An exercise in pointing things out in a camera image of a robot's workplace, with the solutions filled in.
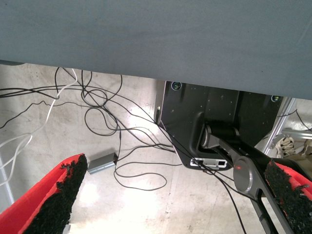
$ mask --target white cable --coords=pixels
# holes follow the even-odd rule
[[[66,88],[68,88],[68,87],[74,85],[74,84],[78,81],[77,75],[76,75],[76,73],[75,73],[75,71],[74,71],[73,68],[72,68],[72,71],[73,71],[74,76],[75,76],[75,81],[74,81],[73,83],[68,84],[68,85],[64,86],[63,88],[61,88],[61,90],[60,90],[60,91],[58,92],[58,94],[57,94],[57,98],[59,97],[59,95],[61,94],[61,92],[62,92],[64,89],[66,89]],[[47,114],[47,118],[45,119],[45,122],[44,122],[39,128],[37,128],[36,130],[34,130],[34,131],[31,132],[31,133],[25,133],[25,134],[22,134],[22,135],[20,135],[20,136],[13,137],[13,138],[11,138],[11,139],[9,139],[9,140],[6,140],[5,142],[3,142],[3,143],[0,144],[0,148],[1,148],[1,147],[3,147],[4,145],[6,145],[7,143],[11,142],[12,140],[16,140],[16,139],[19,139],[19,138],[21,138],[21,137],[25,137],[25,138],[24,138],[23,140],[21,140],[21,142],[18,144],[18,146],[17,146],[17,148],[16,148],[16,150],[15,150],[14,156],[13,156],[10,160],[8,160],[5,164],[3,164],[3,165],[0,166],[0,169],[1,169],[1,168],[4,168],[4,167],[5,167],[6,165],[8,165],[11,161],[13,161],[12,167],[11,167],[10,176],[9,176],[5,181],[1,182],[1,183],[0,183],[0,186],[4,185],[5,183],[7,183],[7,182],[9,182],[9,181],[11,180],[11,178],[12,178],[12,176],[13,176],[13,172],[14,172],[14,166],[15,166],[15,162],[16,162],[16,157],[17,157],[17,155],[19,155],[19,153],[31,142],[31,140],[33,139],[33,136],[34,136],[37,132],[39,132],[39,131],[46,125],[46,123],[47,123],[48,120],[49,120],[50,113],[51,113],[51,111],[52,111],[53,105],[54,105],[54,103],[56,102],[56,100],[57,100],[57,99],[54,99],[54,100],[53,100],[53,102],[52,102],[52,104],[51,104],[51,106],[50,106],[50,108],[49,108],[49,111],[48,111],[48,114]]]

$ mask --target metal leg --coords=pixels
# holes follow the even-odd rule
[[[290,110],[292,109],[294,103],[295,103],[296,99],[295,98],[290,98],[290,97],[286,97],[286,100],[284,102],[284,105],[281,107],[281,112],[280,112],[280,116],[285,116],[287,114],[289,114]],[[264,154],[268,154],[270,147],[272,145],[273,139],[279,135],[281,133],[281,130],[285,124],[285,121],[287,119],[287,116],[285,117],[277,117],[274,127],[271,131],[271,134],[269,135],[269,138],[266,142],[266,144],[263,147],[262,152]]]

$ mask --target gray fabric surface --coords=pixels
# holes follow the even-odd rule
[[[0,59],[312,99],[312,2],[0,0]]]

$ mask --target black foam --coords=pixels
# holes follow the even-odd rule
[[[312,201],[302,192],[304,186],[292,189],[290,177],[273,161],[268,164],[265,171],[265,178],[275,195],[275,200],[284,211],[294,233],[311,234]]]
[[[77,163],[72,161],[70,165],[63,165],[63,167],[72,170],[67,170],[68,176],[64,182],[57,183],[60,192],[53,194],[45,201],[24,234],[63,233],[87,170],[87,159],[85,155],[81,155]]]

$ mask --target concrete floor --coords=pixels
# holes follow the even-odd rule
[[[0,87],[38,87],[54,85],[55,67],[24,64],[21,66],[0,65]],[[72,79],[61,71],[59,84],[67,84]],[[120,78],[117,75],[94,73],[93,84],[116,91]],[[136,101],[150,115],[154,113],[156,81],[149,78],[124,76],[120,94]],[[32,102],[52,100],[39,94],[0,99],[0,125],[24,110]],[[115,99],[129,108],[134,114],[143,113],[132,103],[119,97]],[[65,101],[83,103],[80,91],[64,91],[56,104]],[[142,126],[161,142],[166,139],[157,127],[137,117],[132,117],[116,104],[109,103],[108,108],[128,127]],[[305,107],[312,106],[306,101]],[[32,106],[19,118],[0,129],[0,142],[22,133],[31,132],[39,127],[46,117],[48,107],[44,104]],[[91,133],[84,124],[86,108],[73,104],[55,107],[48,124],[38,133],[30,145],[18,156],[14,176],[10,187],[14,199],[18,199],[56,164],[64,158],[78,153],[85,153],[88,159],[99,155],[116,152],[118,135],[110,137]],[[93,129],[107,132],[99,113],[88,116]],[[143,134],[136,133],[148,141]],[[141,143],[129,133],[122,135],[121,155]],[[0,149],[2,160],[8,160],[17,142],[12,142]],[[157,149],[139,149],[124,162],[146,161],[179,163],[176,154]],[[121,187],[113,177],[113,168],[90,175],[86,174],[70,219],[71,234],[85,233],[136,233],[136,234],[240,234],[238,218],[232,202],[222,184],[215,178],[200,171],[189,170],[183,166],[171,167],[160,165],[129,165],[120,170],[124,175],[144,172],[157,172],[164,175],[166,187],[145,192]],[[225,174],[232,176],[229,170]],[[163,179],[156,175],[147,175],[133,179],[120,179],[129,186],[155,188],[163,184]],[[247,233],[263,234],[264,231],[251,202],[232,193],[240,211]],[[9,204],[9,199],[1,195],[1,210]]]

